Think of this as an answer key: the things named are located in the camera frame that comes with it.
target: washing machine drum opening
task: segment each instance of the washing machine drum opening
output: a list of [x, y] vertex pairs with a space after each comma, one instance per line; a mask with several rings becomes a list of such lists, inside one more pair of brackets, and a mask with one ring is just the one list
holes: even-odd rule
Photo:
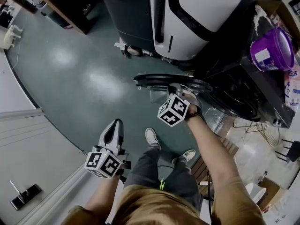
[[258, 122], [261, 118], [258, 110], [247, 99], [233, 92], [215, 90], [210, 93], [210, 98], [220, 107], [240, 118], [254, 122]]

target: gray pants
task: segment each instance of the gray pants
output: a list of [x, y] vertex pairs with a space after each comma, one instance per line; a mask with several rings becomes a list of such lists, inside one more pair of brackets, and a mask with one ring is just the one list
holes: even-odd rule
[[[131, 170], [124, 187], [142, 185], [159, 189], [159, 155], [160, 150], [155, 147], [149, 147]], [[180, 157], [176, 160], [173, 171], [164, 182], [164, 191], [184, 198], [200, 212], [203, 196], [199, 193], [196, 179], [191, 175], [191, 169], [187, 166], [185, 158]]]

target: white tile floor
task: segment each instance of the white tile floor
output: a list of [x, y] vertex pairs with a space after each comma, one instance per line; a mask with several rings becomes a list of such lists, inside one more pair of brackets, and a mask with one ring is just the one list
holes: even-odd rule
[[[235, 126], [250, 125], [249, 121], [243, 119], [236, 119]], [[279, 129], [280, 139], [290, 141], [300, 141], [300, 112], [296, 114], [293, 124], [290, 129]], [[278, 130], [274, 127], [270, 128], [270, 134], [276, 139], [278, 137]], [[257, 179], [268, 171], [268, 178], [276, 182], [282, 188], [288, 188], [293, 180], [299, 166], [297, 163], [286, 163], [277, 158], [275, 150], [287, 153], [283, 148], [281, 141], [276, 148], [271, 147], [259, 132], [246, 133], [245, 128], [231, 128], [227, 137], [231, 142], [237, 145], [240, 149], [235, 155], [236, 164], [238, 166], [240, 176], [247, 184], [249, 182], [256, 182]]]

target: pink and white package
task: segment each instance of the pink and white package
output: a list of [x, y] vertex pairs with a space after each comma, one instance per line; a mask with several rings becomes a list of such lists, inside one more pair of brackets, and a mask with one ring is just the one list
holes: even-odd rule
[[298, 110], [300, 102], [300, 66], [296, 65], [285, 73], [285, 105]]

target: green drawstring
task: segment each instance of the green drawstring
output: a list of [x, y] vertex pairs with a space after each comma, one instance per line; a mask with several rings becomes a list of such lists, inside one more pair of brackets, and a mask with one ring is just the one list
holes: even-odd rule
[[165, 187], [165, 182], [164, 182], [164, 179], [162, 179], [160, 181], [160, 187], [159, 187], [159, 190], [164, 190], [164, 187]]

